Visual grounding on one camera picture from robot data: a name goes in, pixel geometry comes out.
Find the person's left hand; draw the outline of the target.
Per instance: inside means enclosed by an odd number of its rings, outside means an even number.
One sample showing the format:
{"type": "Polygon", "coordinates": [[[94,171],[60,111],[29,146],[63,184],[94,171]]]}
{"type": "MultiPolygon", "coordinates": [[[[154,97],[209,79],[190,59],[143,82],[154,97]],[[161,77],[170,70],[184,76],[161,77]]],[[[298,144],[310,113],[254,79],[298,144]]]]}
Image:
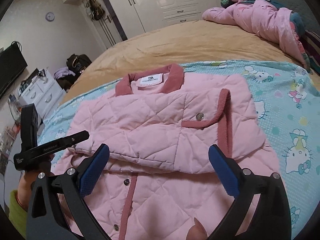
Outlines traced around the person's left hand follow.
{"type": "Polygon", "coordinates": [[[40,173],[44,173],[46,176],[53,176],[51,172],[51,161],[54,159],[55,154],[49,156],[49,162],[44,162],[40,165],[38,170],[32,170],[24,172],[20,178],[17,192],[15,193],[15,199],[18,205],[24,210],[28,211],[29,202],[31,199],[32,189],[31,185],[38,178],[40,173]]]}

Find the person's right hand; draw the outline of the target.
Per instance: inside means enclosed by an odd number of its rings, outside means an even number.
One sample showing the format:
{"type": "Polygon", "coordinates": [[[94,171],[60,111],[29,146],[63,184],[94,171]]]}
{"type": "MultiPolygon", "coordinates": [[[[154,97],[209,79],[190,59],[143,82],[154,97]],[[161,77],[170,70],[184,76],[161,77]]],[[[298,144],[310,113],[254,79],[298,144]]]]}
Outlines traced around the person's right hand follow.
{"type": "Polygon", "coordinates": [[[197,218],[194,218],[194,225],[189,229],[186,240],[206,240],[207,232],[197,218]]]}

